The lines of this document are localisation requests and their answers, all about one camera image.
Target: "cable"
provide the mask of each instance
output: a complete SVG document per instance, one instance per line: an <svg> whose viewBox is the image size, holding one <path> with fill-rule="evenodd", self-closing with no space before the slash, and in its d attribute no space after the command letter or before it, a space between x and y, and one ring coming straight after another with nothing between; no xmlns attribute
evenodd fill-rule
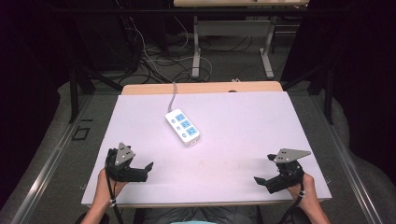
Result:
<svg viewBox="0 0 396 224"><path fill-rule="evenodd" d="M119 221L120 224L123 224L123 220L122 220L122 216L120 214L120 210L119 210L119 208L117 207L117 204L116 204L116 196L114 195L114 193L116 191L117 182L114 183L114 190L111 189L110 177L108 176L108 173L107 173L107 160L108 160L108 155L106 157L106 162L105 162L105 173L106 173L106 181L107 181L108 191L110 193L110 198L111 198L110 202L111 202L111 206L114 209L114 213L116 214L117 220Z"/></svg>
<svg viewBox="0 0 396 224"><path fill-rule="evenodd" d="M184 74L187 74L188 77L187 78L183 78L183 77L178 78L178 77L180 77L181 75L184 75ZM191 73L188 72L188 69L186 68L185 70L183 70L183 71L179 72L177 75L175 75L175 77L173 78L173 81L174 82L181 82L181 80L186 79L186 81L183 81L183 82L190 82L191 81L191 77L192 77Z"/></svg>
<svg viewBox="0 0 396 224"><path fill-rule="evenodd" d="M144 75L144 74L134 74L134 75L130 75L130 76L128 76L128 77L146 77L146 80L144 80L142 83L140 83L140 84L146 84L146 83L148 83L149 82L149 80L152 78L151 76L149 76L149 75ZM126 78L128 78L128 77L123 77L122 79L120 79L119 80L119 84L121 84L121 82L123 81L123 80L125 80Z"/></svg>
<svg viewBox="0 0 396 224"><path fill-rule="evenodd" d="M155 66L155 63L151 60L151 58L148 56L148 54L146 53L146 43L145 43L145 39L142 35L142 33L140 33L140 31L136 28L136 25L134 24L134 20L132 19L132 17L130 17L130 20L132 22L132 24L134 25L134 29L137 31L137 33L140 35L140 37L142 38L142 42L143 42L143 52L145 53L146 57L148 57L148 59L152 62L152 65L154 66L155 70L157 71L158 74L160 74L161 76L163 76L160 71L158 71L157 66Z"/></svg>
<svg viewBox="0 0 396 224"><path fill-rule="evenodd" d="M209 81L210 75L211 75L211 74L209 73L209 71L207 71L205 68L202 68L202 67L191 67L191 68L189 68L189 69L193 69L193 68L199 68L199 69L202 69L202 70L204 70L205 72L208 73L207 77L204 78L204 79L195 79L196 82L208 82L208 81ZM180 77L180 76L183 75L184 73L185 73L185 71L182 71L182 72L180 72L179 74L177 74L177 75L174 77L174 81L175 81L175 82L181 82L181 80L185 80L185 81L183 81L183 82L190 82L190 81L192 80L191 73L188 73L189 76L188 76L187 78L181 77L181 78L177 79L178 77Z"/></svg>
<svg viewBox="0 0 396 224"><path fill-rule="evenodd" d="M166 66L173 66L173 65L177 64L177 65L179 65L180 67L183 68L183 71L188 71L188 69L183 64L180 63L180 61L182 61L180 59L174 60L174 59L170 59L168 57L165 57L166 59L169 59L169 60L159 60L158 58L156 60L153 60L153 61L156 64L158 64L159 66L165 66L166 67Z"/></svg>
<svg viewBox="0 0 396 224"><path fill-rule="evenodd" d="M285 214L283 215L282 219L280 219L278 224L284 224L286 222L286 219L290 216L291 212L297 207L297 205L300 203L301 199L305 196L305 191L304 191L304 184L303 184L303 180L300 180L300 193L299 193L299 197L296 199L296 201L294 202L294 204L291 205L291 207L289 207L289 209L285 212Z"/></svg>
<svg viewBox="0 0 396 224"><path fill-rule="evenodd" d="M177 17L175 17L175 20L178 22L178 24L180 24L181 28L183 28L184 34L186 36L186 43L184 43L184 45L180 47L181 49L183 49L189 43L189 33L187 32L186 27L184 27L184 25L181 23L181 21Z"/></svg>
<svg viewBox="0 0 396 224"><path fill-rule="evenodd" d="M157 78L158 78L159 80L161 80L162 82L164 82L164 83L172 83L172 81L171 81L169 78L167 78L167 77L163 76L161 73L158 73L157 71L153 70L153 69L150 67L150 65L149 65L146 61L142 60L141 63L142 63L144 66L146 66L146 68L147 68L149 71L151 71L152 75L154 75L155 77L157 77Z"/></svg>
<svg viewBox="0 0 396 224"><path fill-rule="evenodd" d="M212 63L208 59L206 59L204 57L199 57L199 58L200 59L204 59L209 64L209 66L210 66L210 74L212 74L212 71L213 71ZM162 63L171 63L171 62L177 63L177 62L185 61L185 60L188 60L188 59L194 59L194 57L187 57L187 58L183 58L183 59L170 59L169 61L166 61L166 60L152 60L152 61L153 62L162 62Z"/></svg>
<svg viewBox="0 0 396 224"><path fill-rule="evenodd" d="M184 38L183 38L182 36L179 36L179 35L175 35L175 37L179 38L179 40L168 43L168 46L169 46L168 51L167 51L168 54L169 54L169 53L175 53L175 54L177 54L178 56L191 55L191 52L194 50L193 41L191 41L191 40L189 39L189 40L187 41L187 45L183 44L182 46L184 46L184 47L181 48L179 44L180 44L181 42L184 42L184 43L185 43ZM173 46L176 46L176 47L177 47L177 50L172 50L171 47L173 47Z"/></svg>
<svg viewBox="0 0 396 224"><path fill-rule="evenodd" d="M175 97L176 97L176 93L177 93L176 82L174 82L173 84L174 84L174 94L173 94L172 100L171 100L171 102L169 103L169 106L168 106L168 113L172 112L172 103L174 102Z"/></svg>
<svg viewBox="0 0 396 224"><path fill-rule="evenodd" d="M204 51L208 51L208 52L231 52L231 51L244 51L246 49L248 49L252 42L253 42L253 36L250 37L250 42L248 43L248 45L244 48L244 49L236 49L238 48L243 42L245 42L245 40L248 39L248 35L245 36L245 38L239 42L239 44L237 44L235 47L231 48L231 49L209 49L210 48L210 43L209 43L209 47L207 47L206 49L203 48L202 46L200 46L200 48Z"/></svg>

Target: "desk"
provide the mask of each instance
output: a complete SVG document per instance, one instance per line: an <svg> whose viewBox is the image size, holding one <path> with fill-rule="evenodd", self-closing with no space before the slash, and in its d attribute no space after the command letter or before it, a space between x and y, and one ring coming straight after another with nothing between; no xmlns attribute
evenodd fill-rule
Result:
<svg viewBox="0 0 396 224"><path fill-rule="evenodd" d="M282 147L312 151L279 83L177 84L179 94L173 108L182 109L201 132L200 140L191 147L184 147L166 123L172 92L172 84L124 88L82 204L92 203L108 149L119 142L132 146L136 153L132 167L143 168L154 161L148 181L128 184L117 199L119 206L248 205L291 199L286 190L270 194L253 178L278 175L266 155L276 154ZM331 198L315 156L299 163L316 179L318 197Z"/></svg>
<svg viewBox="0 0 396 224"><path fill-rule="evenodd" d="M175 0L176 7L285 7L307 5L309 0ZM268 59L268 52L276 26L276 17L269 21L198 21L194 17L194 57L191 76L198 78L201 49L200 35L254 35L265 36L264 48L260 49L262 64L268 79L274 73Z"/></svg>

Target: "metal bar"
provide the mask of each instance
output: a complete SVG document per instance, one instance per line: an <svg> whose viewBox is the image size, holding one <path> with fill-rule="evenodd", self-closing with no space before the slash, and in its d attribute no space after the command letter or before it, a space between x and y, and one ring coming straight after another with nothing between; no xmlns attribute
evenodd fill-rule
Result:
<svg viewBox="0 0 396 224"><path fill-rule="evenodd" d="M298 76L296 79L294 79L294 80L282 85L282 89L284 91L287 91L288 89L290 89L293 86L297 85L298 83L300 83L301 81L305 80L306 78L312 77L313 75L316 74L316 72L318 72L322 68L323 68L323 65L322 64L318 64L317 66L315 66L314 68L312 68L311 70L306 72L305 74L302 74L301 76Z"/></svg>
<svg viewBox="0 0 396 224"><path fill-rule="evenodd" d="M114 90L116 91L122 91L122 86L118 83L115 83L114 81L104 77L102 74L100 74L97 71L91 70L88 67L82 67L82 70L84 70L85 72L91 74L91 76L99 79L100 81L102 81L103 83L107 84L107 86L112 87Z"/></svg>
<svg viewBox="0 0 396 224"><path fill-rule="evenodd" d="M199 68L201 61L201 49L199 48L199 26L198 26L198 18L194 17L194 59L192 61L192 78L199 77Z"/></svg>
<svg viewBox="0 0 396 224"><path fill-rule="evenodd" d="M81 102L80 111L85 111L88 105L90 104L92 96L85 96ZM77 120L80 118L82 113L78 114ZM29 193L26 198L23 200L18 212L15 214L15 217L12 219L11 224L22 224L29 223L30 216L35 211L35 207L40 200L42 194L47 188L52 175L55 173L56 168L58 167L59 162L61 161L62 155L67 148L68 143L70 142L71 136L75 129L77 128L77 120L75 122L69 124L64 131L64 135L59 142L58 146L51 152L49 158L41 169L40 174L38 175L35 183L30 188Z"/></svg>
<svg viewBox="0 0 396 224"><path fill-rule="evenodd" d="M198 21L199 35L268 36L269 25L269 21Z"/></svg>
<svg viewBox="0 0 396 224"><path fill-rule="evenodd" d="M272 43L272 38L274 36L275 27L276 27L276 17L273 16L270 18L267 35L265 36L264 49L260 49L260 53L262 56L262 64L264 65L265 75L270 80L275 78L274 72L272 70L272 66L270 63L270 59L268 58L268 52L270 51L270 48L271 48L271 43Z"/></svg>
<svg viewBox="0 0 396 224"><path fill-rule="evenodd" d="M376 211L375 206L367 192L366 187L364 187L361 178L359 177L358 172L356 171L355 163L351 159L347 147L343 144L340 137L337 134L334 126L329 124L327 118L322 113L322 103L319 100L318 96L311 96L312 102L318 112L320 114L320 118L323 124L327 127L332 140L335 143L335 153L338 156L338 159L341 163L341 166L344 169L346 174L346 178L349 181L352 190L355 193L355 196L361 206L361 210L366 216L368 223L383 223L381 216Z"/></svg>

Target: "table leg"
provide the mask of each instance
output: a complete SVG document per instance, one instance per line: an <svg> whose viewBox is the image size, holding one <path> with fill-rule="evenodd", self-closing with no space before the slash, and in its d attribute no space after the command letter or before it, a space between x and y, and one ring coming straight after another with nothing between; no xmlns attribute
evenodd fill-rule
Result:
<svg viewBox="0 0 396 224"><path fill-rule="evenodd" d="M262 56L262 65L264 66L265 75L268 79L274 79L274 72L272 70L270 60L268 58L268 52L271 48L271 41L274 35L274 30L276 26L276 17L271 17L270 25L268 27L268 33L265 39L264 49L260 49L260 55Z"/></svg>
<svg viewBox="0 0 396 224"><path fill-rule="evenodd" d="M194 16L194 59L192 61L191 78L199 77L201 49L199 48L198 18Z"/></svg>

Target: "person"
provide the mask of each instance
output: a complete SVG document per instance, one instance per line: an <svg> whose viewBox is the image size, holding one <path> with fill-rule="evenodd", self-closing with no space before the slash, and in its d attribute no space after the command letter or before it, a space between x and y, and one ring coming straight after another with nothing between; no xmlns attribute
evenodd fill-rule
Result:
<svg viewBox="0 0 396 224"><path fill-rule="evenodd" d="M111 187L114 188L115 195L119 195L123 187L127 182L115 182L110 179ZM311 223L330 223L326 214L323 212L317 196L317 191L315 188L314 177L309 174L304 174L303 185L305 196L301 199L299 207L306 213ZM300 184L288 188L291 197L296 200L300 193ZM108 185L106 182L106 172L102 169L98 175L98 181L96 184L96 192L93 198L92 206L88 210L85 217L82 219L81 223L100 223L102 217L104 216L107 208L110 206L110 193L108 191ZM252 206L237 206L235 209L249 208Z"/></svg>

